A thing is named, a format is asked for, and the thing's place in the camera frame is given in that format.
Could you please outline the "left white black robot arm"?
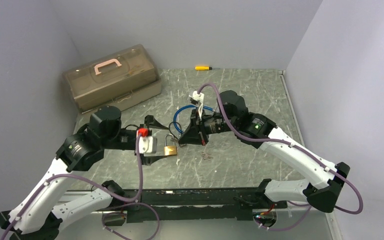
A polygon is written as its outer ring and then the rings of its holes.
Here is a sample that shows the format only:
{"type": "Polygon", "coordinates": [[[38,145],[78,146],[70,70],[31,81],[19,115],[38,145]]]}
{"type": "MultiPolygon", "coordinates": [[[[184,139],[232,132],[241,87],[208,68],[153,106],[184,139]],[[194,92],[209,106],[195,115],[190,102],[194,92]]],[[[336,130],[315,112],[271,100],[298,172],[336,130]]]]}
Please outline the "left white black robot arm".
{"type": "Polygon", "coordinates": [[[0,212],[3,235],[12,240],[54,240],[66,227],[94,211],[139,205],[142,185],[129,196],[112,180],[96,184],[95,190],[85,196],[58,202],[75,180],[86,181],[85,173],[104,158],[105,150],[133,150],[139,167],[150,165],[147,154],[157,151],[152,129],[161,128],[154,116],[147,115],[143,124],[129,130],[122,127],[117,107],[101,107],[88,123],[65,139],[29,195],[16,208],[0,212]]]}

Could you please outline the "brass padlock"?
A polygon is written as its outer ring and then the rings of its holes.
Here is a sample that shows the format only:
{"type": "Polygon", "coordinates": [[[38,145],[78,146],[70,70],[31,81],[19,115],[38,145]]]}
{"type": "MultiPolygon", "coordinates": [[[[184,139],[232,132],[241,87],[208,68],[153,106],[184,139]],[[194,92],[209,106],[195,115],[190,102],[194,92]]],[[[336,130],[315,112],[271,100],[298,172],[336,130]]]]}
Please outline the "brass padlock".
{"type": "Polygon", "coordinates": [[[177,156],[178,155],[178,148],[175,146],[174,143],[170,143],[174,140],[174,136],[169,133],[166,134],[164,137],[164,156],[171,157],[171,156],[177,156]]]}

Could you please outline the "silver key bunch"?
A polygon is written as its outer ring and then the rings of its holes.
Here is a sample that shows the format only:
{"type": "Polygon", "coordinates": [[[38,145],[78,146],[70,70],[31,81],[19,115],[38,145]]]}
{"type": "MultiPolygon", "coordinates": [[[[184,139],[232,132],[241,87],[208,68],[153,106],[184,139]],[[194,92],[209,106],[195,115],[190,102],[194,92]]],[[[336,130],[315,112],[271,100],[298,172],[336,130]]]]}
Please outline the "silver key bunch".
{"type": "Polygon", "coordinates": [[[201,153],[201,157],[203,160],[210,160],[212,159],[212,154],[211,153],[207,153],[207,152],[202,152],[201,153]]]}

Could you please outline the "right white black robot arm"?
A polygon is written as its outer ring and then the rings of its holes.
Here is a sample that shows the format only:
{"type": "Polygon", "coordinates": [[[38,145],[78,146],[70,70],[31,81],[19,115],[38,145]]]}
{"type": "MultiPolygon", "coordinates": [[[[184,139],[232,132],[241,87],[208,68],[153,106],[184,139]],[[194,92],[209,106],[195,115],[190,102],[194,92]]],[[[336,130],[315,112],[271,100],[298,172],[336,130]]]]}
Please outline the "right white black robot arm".
{"type": "Polygon", "coordinates": [[[277,181],[264,179],[255,194],[256,203],[267,208],[274,202],[306,202],[311,207],[331,213],[344,186],[350,167],[323,160],[304,153],[304,147],[290,138],[276,123],[263,114],[250,112],[243,97],[233,90],[220,93],[227,119],[220,112],[206,114],[204,94],[192,91],[189,99],[197,108],[192,110],[190,124],[181,134],[181,145],[202,145],[211,134],[229,132],[232,124],[237,133],[245,136],[240,141],[270,153],[298,171],[302,180],[277,181]]]}

